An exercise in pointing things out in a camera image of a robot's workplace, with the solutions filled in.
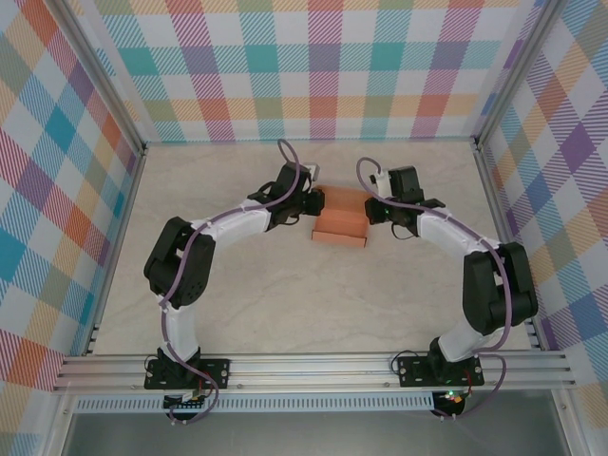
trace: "black mounting plate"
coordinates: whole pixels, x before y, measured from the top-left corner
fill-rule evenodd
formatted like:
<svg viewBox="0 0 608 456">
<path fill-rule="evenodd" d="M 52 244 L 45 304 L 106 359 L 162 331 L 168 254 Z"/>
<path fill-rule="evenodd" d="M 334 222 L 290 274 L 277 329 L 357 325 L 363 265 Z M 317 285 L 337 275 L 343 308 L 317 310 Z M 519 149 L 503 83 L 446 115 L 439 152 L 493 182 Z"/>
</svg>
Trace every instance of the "black mounting plate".
<svg viewBox="0 0 608 456">
<path fill-rule="evenodd" d="M 202 380 L 197 375 L 186 382 L 179 384 L 172 381 L 170 375 L 165 374 L 166 367 L 160 359 L 150 359 L 147 363 L 147 375 L 143 381 L 143 387 L 146 390 L 198 390 L 200 387 L 199 381 Z M 229 359 L 207 359 L 201 358 L 197 363 L 199 371 L 208 373 L 218 384 L 220 390 L 228 388 L 228 378 L 230 377 L 230 360 Z M 208 390 L 211 385 L 208 381 L 204 381 L 203 389 Z"/>
<path fill-rule="evenodd" d="M 465 371 L 471 377 L 471 386 L 480 387 L 484 384 L 484 372 L 479 357 L 471 357 L 457 363 L 451 363 L 449 375 L 444 383 L 437 381 L 428 362 L 428 358 L 419 356 L 400 356 L 397 358 L 397 372 L 401 388 L 410 387 L 468 387 Z"/>
</svg>

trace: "plaid fabric backdrop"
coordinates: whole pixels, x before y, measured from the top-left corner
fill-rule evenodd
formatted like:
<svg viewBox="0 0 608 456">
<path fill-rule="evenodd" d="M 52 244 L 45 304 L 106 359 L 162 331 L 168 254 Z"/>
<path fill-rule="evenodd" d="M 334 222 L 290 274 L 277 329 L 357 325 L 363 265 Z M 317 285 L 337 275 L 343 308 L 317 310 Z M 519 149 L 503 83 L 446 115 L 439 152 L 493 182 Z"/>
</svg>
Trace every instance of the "plaid fabric backdrop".
<svg viewBox="0 0 608 456">
<path fill-rule="evenodd" d="M 142 134 L 163 142 L 468 137 L 516 12 L 543 3 L 70 1 Z"/>
<path fill-rule="evenodd" d="M 530 32 L 534 29 L 536 22 L 541 14 L 542 8 L 547 3 L 547 0 L 535 0 L 534 6 L 532 10 L 529 12 L 528 17 L 523 24 L 522 30 L 520 31 L 517 40 L 515 41 L 515 45 L 509 52 L 509 56 L 504 61 L 503 69 L 501 69 L 501 73 L 496 80 L 496 83 L 492 87 L 492 91 L 490 95 L 487 97 L 487 100 L 484 104 L 484 109 L 482 109 L 482 114 L 479 116 L 477 123 L 475 123 L 475 128 L 473 129 L 473 136 L 478 136 L 480 130 L 482 129 L 485 119 L 487 119 L 487 115 L 489 114 L 492 107 L 494 107 L 494 102 L 496 101 L 496 97 L 503 90 L 506 81 L 508 80 L 511 70 L 513 69 L 513 65 L 517 61 L 517 58 L 520 56 L 520 53 L 523 50 L 523 45 L 527 41 L 530 36 Z"/>
<path fill-rule="evenodd" d="M 0 454 L 22 456 L 91 317 L 136 156 L 43 1 L 0 9 Z"/>
<path fill-rule="evenodd" d="M 608 1 L 570 0 L 486 149 L 594 454 L 608 454 L 607 25 Z"/>
</svg>

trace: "enclosure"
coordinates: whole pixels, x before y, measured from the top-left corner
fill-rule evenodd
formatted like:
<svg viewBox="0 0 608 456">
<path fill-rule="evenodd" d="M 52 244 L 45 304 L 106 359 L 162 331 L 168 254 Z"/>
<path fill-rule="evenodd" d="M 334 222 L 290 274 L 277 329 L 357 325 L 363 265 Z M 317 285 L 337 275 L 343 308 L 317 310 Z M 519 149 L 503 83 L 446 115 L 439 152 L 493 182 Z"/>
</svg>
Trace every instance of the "enclosure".
<svg viewBox="0 0 608 456">
<path fill-rule="evenodd" d="M 606 2 L 2 9 L 0 454 L 606 453 Z M 365 156 L 415 166 L 426 198 L 525 247 L 539 311 L 501 350 L 504 383 L 482 358 L 468 407 L 500 391 L 479 414 L 440 424 L 446 387 L 390 371 L 462 319 L 462 264 L 386 224 L 364 248 L 317 242 L 303 216 L 215 255 L 193 319 L 226 389 L 170 426 L 143 388 L 163 343 L 143 267 L 172 217 L 275 180 L 280 138 L 314 185 L 360 188 Z"/>
</svg>

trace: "cardboard box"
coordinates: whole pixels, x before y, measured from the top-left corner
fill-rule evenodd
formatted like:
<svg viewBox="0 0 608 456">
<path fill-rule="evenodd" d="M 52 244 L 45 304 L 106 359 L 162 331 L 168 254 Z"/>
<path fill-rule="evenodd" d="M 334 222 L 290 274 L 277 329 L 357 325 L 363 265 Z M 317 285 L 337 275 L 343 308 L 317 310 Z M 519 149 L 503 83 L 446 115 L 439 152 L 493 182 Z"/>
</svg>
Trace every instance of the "cardboard box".
<svg viewBox="0 0 608 456">
<path fill-rule="evenodd" d="M 313 240 L 365 247 L 370 222 L 365 215 L 367 192 L 348 187 L 319 185 L 325 193 L 325 207 L 316 218 Z"/>
</svg>

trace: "beige floor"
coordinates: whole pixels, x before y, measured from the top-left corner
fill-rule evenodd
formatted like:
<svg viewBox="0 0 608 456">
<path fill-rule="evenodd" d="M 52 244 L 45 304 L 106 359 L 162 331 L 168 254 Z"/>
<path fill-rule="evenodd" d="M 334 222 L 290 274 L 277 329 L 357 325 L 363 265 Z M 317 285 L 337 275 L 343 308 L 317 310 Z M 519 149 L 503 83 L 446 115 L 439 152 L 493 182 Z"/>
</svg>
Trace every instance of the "beige floor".
<svg viewBox="0 0 608 456">
<path fill-rule="evenodd" d="M 444 201 L 456 217 L 495 236 L 466 142 L 294 146 L 302 161 L 320 164 L 320 183 L 356 187 L 354 165 L 366 155 L 386 167 L 415 165 L 427 198 Z M 275 178 L 281 164 L 271 143 L 150 149 L 96 353 L 148 353 L 160 345 L 160 314 L 143 265 L 165 222 L 232 208 Z M 313 224 L 302 218 L 214 258 L 197 303 L 203 352 L 424 350 L 461 317 L 461 268 L 434 245 L 396 240 L 387 224 L 370 228 L 365 249 L 320 244 L 310 240 Z M 529 348 L 522 327 L 506 348 Z"/>
</svg>

